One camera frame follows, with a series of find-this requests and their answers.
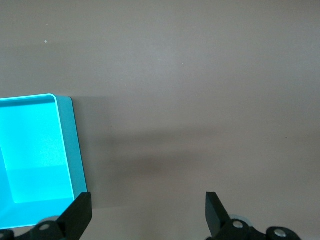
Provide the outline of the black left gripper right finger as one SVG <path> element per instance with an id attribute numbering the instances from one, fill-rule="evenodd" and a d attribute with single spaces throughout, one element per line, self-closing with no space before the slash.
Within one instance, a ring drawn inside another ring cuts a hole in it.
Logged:
<path id="1" fill-rule="evenodd" d="M 265 234 L 243 220 L 232 219 L 215 192 L 205 195 L 205 219 L 210 231 L 209 240 L 265 240 Z"/>

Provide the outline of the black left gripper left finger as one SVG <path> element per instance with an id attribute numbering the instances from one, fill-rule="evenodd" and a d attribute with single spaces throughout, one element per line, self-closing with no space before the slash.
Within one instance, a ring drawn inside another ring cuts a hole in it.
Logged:
<path id="1" fill-rule="evenodd" d="M 32 240 L 79 240 L 92 220 L 92 196 L 81 193 L 57 220 L 44 221 L 31 230 Z"/>

